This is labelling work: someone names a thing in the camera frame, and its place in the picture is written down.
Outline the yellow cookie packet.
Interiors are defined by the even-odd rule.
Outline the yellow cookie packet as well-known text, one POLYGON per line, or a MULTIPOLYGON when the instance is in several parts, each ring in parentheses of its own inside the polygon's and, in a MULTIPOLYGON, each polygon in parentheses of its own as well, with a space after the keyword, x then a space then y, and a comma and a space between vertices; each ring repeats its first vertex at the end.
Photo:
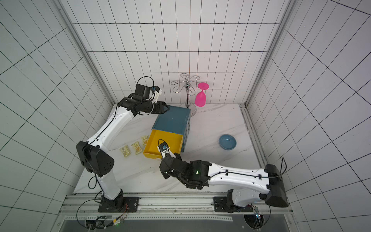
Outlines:
POLYGON ((148 143, 148 136, 147 135, 142 136, 141 139, 142 139, 143 146, 146 147, 146 145, 148 143))
POLYGON ((128 145, 125 145, 122 148, 120 148, 120 151, 122 152, 124 157, 127 157, 131 154, 131 151, 130 151, 128 145))
POLYGON ((140 154, 140 153, 143 153, 143 151, 144 151, 144 150, 142 149, 142 147, 140 146, 140 144, 139 144, 138 141, 134 142, 134 143, 131 145, 131 147, 133 148, 133 150, 134 150, 134 152, 135 152, 136 155, 138 155, 138 154, 140 154))

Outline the pink plastic wine glass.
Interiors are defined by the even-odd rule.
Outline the pink plastic wine glass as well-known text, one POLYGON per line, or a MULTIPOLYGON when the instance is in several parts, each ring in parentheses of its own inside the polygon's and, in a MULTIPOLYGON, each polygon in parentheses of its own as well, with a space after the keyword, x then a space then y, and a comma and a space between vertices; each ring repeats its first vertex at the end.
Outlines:
POLYGON ((198 88, 201 90, 195 99, 195 105, 198 107, 204 107, 206 104, 206 94, 205 91, 209 88, 209 85, 205 82, 199 83, 198 88))

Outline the chrome glass holder stand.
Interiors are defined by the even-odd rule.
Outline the chrome glass holder stand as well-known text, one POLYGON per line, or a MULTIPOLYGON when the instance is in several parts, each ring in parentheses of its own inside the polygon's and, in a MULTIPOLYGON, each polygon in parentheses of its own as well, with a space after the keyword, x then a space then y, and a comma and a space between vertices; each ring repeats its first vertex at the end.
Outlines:
POLYGON ((192 86, 193 83, 198 84, 201 78, 198 75, 190 76, 188 73, 179 74, 179 79, 171 82, 174 93, 181 93, 182 90, 186 92, 186 101, 183 104, 185 108, 190 110, 190 116, 194 116, 197 113, 197 108, 194 103, 191 102, 190 97, 196 94, 196 89, 192 86))

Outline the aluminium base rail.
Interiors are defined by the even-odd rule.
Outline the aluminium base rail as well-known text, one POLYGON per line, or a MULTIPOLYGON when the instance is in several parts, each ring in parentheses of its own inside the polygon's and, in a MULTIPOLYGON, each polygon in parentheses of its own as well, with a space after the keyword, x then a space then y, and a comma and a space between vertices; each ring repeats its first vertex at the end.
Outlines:
POLYGON ((110 210, 101 203, 98 194, 77 194, 65 198, 58 215, 58 224, 75 220, 79 225, 102 220, 111 223, 140 219, 205 219, 230 221, 232 214, 253 215, 257 218, 290 215, 291 207, 278 208, 264 202, 245 207, 233 206, 225 192, 220 193, 133 193, 124 194, 124 204, 110 210))

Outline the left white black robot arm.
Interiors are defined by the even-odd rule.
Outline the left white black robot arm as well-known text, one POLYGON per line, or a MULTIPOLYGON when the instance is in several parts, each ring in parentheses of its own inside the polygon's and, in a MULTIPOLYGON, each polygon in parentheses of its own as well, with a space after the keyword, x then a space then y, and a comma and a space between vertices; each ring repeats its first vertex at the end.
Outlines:
POLYGON ((81 164, 94 174, 101 189, 101 201, 98 211, 116 213, 128 210, 128 200, 123 196, 114 176, 115 160, 108 155, 111 145, 122 129, 138 114, 164 114, 170 107, 163 101, 137 100, 124 97, 115 107, 113 115, 87 141, 76 145, 81 164))

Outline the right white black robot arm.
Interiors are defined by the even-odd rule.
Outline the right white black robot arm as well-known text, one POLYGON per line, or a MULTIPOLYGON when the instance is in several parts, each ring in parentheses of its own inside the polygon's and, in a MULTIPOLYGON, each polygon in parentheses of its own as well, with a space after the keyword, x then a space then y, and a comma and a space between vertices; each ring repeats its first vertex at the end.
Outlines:
POLYGON ((227 207, 244 208, 256 202, 286 208, 289 206, 282 173, 275 165, 262 169, 239 169, 208 161, 183 161, 179 154, 163 151, 160 171, 165 179, 173 177, 186 188, 201 190, 204 187, 225 185, 227 207))

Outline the blue ceramic bowl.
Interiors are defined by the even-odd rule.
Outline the blue ceramic bowl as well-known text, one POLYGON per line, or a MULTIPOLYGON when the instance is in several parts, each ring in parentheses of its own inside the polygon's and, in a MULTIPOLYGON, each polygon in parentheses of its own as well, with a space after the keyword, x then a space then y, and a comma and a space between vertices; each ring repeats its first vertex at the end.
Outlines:
POLYGON ((237 146, 237 141, 236 139, 229 134, 223 134, 219 137, 219 145, 224 149, 224 150, 233 150, 237 146))

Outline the teal drawer cabinet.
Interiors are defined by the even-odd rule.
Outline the teal drawer cabinet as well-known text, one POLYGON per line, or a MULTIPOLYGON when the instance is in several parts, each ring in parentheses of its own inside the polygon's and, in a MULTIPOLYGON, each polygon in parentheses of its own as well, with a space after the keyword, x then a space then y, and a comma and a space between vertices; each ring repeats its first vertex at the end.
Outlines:
POLYGON ((190 109, 178 106, 169 106, 169 110, 158 115, 152 129, 183 135, 181 152, 185 151, 190 131, 190 109))

